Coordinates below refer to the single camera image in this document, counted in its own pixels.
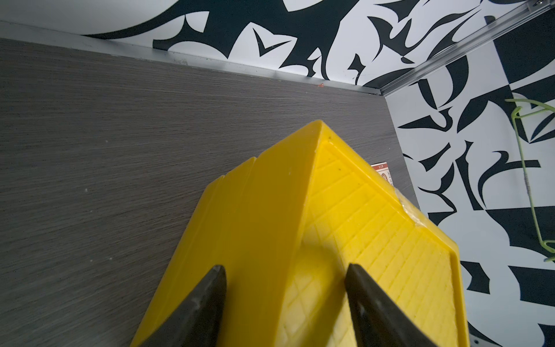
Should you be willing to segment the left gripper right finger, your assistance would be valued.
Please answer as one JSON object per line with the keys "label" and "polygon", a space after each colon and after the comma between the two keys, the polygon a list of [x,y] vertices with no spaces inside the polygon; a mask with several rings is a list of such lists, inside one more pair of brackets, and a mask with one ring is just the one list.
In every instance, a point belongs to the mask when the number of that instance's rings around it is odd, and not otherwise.
{"label": "left gripper right finger", "polygon": [[345,290],[358,346],[434,346],[374,279],[351,263]]}

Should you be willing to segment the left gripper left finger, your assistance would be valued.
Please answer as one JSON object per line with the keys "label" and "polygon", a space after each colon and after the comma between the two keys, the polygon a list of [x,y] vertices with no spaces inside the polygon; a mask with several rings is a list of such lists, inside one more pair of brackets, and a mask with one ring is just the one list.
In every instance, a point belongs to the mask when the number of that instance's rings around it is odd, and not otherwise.
{"label": "left gripper left finger", "polygon": [[227,291],[226,271],[213,266],[142,346],[216,346]]}

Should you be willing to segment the yellow plastic drawer cabinet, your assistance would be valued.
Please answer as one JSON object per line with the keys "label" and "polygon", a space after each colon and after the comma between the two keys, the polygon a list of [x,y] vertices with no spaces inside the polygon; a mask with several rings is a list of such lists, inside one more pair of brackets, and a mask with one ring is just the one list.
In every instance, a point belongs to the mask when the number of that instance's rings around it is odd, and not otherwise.
{"label": "yellow plastic drawer cabinet", "polygon": [[210,183],[132,340],[225,268],[219,346],[355,346],[360,265],[438,346],[470,343],[458,246],[323,121]]}

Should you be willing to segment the white red postcard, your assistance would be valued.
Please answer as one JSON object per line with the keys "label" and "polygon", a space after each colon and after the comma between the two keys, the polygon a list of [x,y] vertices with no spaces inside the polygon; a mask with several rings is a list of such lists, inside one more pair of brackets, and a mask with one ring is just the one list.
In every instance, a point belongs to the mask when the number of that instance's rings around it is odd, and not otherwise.
{"label": "white red postcard", "polygon": [[387,162],[372,164],[371,167],[386,181],[393,185],[393,178]]}

